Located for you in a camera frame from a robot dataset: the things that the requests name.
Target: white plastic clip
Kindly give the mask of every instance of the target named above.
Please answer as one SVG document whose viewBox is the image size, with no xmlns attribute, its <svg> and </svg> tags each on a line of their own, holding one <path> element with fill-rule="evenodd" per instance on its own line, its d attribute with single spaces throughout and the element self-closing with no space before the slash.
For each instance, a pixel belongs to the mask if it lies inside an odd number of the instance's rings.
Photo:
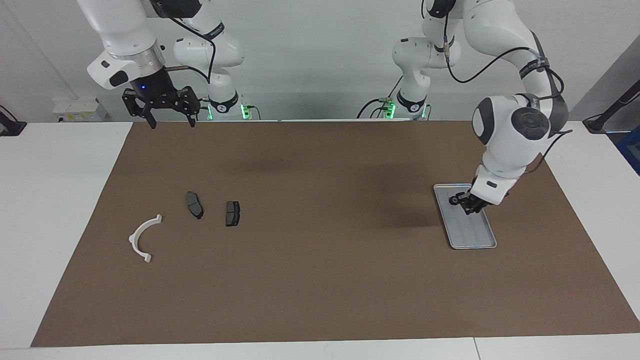
<svg viewBox="0 0 640 360">
<path fill-rule="evenodd" d="M 151 261 L 151 254 L 140 251 L 138 248 L 138 239 L 140 239 L 140 235 L 144 230 L 147 230 L 150 226 L 160 224 L 162 222 L 162 215 L 158 214 L 156 218 L 145 221 L 142 225 L 140 225 L 137 230 L 129 237 L 129 242 L 131 246 L 133 246 L 133 251 L 138 253 L 138 255 L 145 258 L 145 262 L 148 263 Z"/>
</svg>

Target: white table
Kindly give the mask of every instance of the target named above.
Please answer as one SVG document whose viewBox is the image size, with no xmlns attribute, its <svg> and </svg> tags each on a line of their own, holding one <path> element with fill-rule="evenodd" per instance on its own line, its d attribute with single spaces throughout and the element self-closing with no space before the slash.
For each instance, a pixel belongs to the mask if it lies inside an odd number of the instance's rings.
<svg viewBox="0 0 640 360">
<path fill-rule="evenodd" d="M 567 127 L 548 164 L 638 316 L 640 177 L 605 136 Z M 0 360 L 640 359 L 640 334 L 30 349 L 130 128 L 30 124 L 0 138 Z"/>
</svg>

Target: black strap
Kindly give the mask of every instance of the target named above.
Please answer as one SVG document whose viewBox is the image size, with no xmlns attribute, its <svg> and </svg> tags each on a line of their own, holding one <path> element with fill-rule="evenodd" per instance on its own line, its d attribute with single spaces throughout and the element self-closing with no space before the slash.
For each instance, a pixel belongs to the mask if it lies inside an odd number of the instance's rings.
<svg viewBox="0 0 640 360">
<path fill-rule="evenodd" d="M 545 57 L 541 57 L 540 59 L 530 61 L 525 67 L 520 70 L 520 79 L 524 79 L 525 76 L 529 75 L 532 71 L 550 67 L 549 59 Z"/>
<path fill-rule="evenodd" d="M 400 92 L 398 92 L 398 95 L 396 97 L 400 105 L 404 106 L 407 110 L 409 110 L 410 113 L 417 113 L 422 107 L 422 105 L 424 105 L 424 101 L 426 101 L 427 99 L 427 98 L 424 98 L 422 101 L 418 101 L 418 102 L 409 101 L 405 99 L 402 96 L 402 94 L 400 94 Z"/>
<path fill-rule="evenodd" d="M 216 26 L 215 29 L 211 30 L 210 32 L 208 32 L 207 34 L 203 35 L 207 40 L 211 41 L 213 39 L 215 39 L 218 35 L 220 35 L 222 33 L 222 31 L 225 30 L 225 25 L 222 23 L 222 21 L 218 24 L 218 26 Z"/>
<path fill-rule="evenodd" d="M 231 108 L 234 107 L 235 104 L 237 104 L 239 98 L 240 96 L 238 96 L 238 92 L 236 91 L 236 94 L 233 96 L 233 98 L 231 98 L 231 100 L 227 100 L 225 102 L 216 102 L 213 100 L 209 101 L 211 102 L 211 105 L 216 108 L 217 112 L 226 114 L 229 112 L 229 110 L 231 110 Z"/>
</svg>

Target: silver tray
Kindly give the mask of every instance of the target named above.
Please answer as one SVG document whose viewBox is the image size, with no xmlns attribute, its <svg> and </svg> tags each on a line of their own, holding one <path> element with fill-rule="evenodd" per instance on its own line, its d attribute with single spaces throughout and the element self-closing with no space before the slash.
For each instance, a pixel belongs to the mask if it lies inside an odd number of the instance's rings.
<svg viewBox="0 0 640 360">
<path fill-rule="evenodd" d="M 497 242 L 484 210 L 467 215 L 461 206 L 449 203 L 453 195 L 469 189 L 471 184 L 438 184 L 433 187 L 449 244 L 456 250 L 493 249 Z"/>
</svg>

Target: brown mat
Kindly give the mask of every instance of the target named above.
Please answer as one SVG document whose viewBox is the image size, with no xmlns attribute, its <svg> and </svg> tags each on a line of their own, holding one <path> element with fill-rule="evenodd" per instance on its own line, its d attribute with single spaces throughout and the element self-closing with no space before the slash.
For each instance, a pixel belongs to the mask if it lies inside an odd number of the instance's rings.
<svg viewBox="0 0 640 360">
<path fill-rule="evenodd" d="M 468 122 L 135 124 L 32 346 L 640 332 L 546 165 L 496 249 L 449 248 L 432 186 L 483 151 Z"/>
</svg>

